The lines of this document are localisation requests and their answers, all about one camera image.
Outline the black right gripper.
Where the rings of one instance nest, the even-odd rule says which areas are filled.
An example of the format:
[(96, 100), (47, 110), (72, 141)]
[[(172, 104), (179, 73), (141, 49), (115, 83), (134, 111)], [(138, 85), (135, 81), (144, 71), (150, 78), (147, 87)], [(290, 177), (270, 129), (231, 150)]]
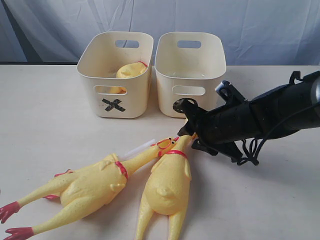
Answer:
[(177, 135), (198, 137), (206, 145), (231, 143), (253, 137), (253, 112), (248, 102), (226, 104), (207, 111), (193, 98), (180, 98), (173, 110), (188, 121)]

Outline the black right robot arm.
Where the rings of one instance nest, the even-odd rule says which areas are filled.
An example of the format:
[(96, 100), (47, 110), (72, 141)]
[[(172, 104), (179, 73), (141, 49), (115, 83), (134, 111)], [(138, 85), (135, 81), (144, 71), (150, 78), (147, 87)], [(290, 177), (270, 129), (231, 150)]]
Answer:
[(319, 71), (301, 77), (293, 71), (289, 82), (247, 100), (227, 80), (215, 89), (225, 105), (212, 110), (198, 106), (192, 98), (174, 102), (173, 109), (185, 114), (187, 124), (179, 135), (197, 134), (201, 142), (213, 146), (243, 139), (278, 139), (299, 130), (320, 125)]

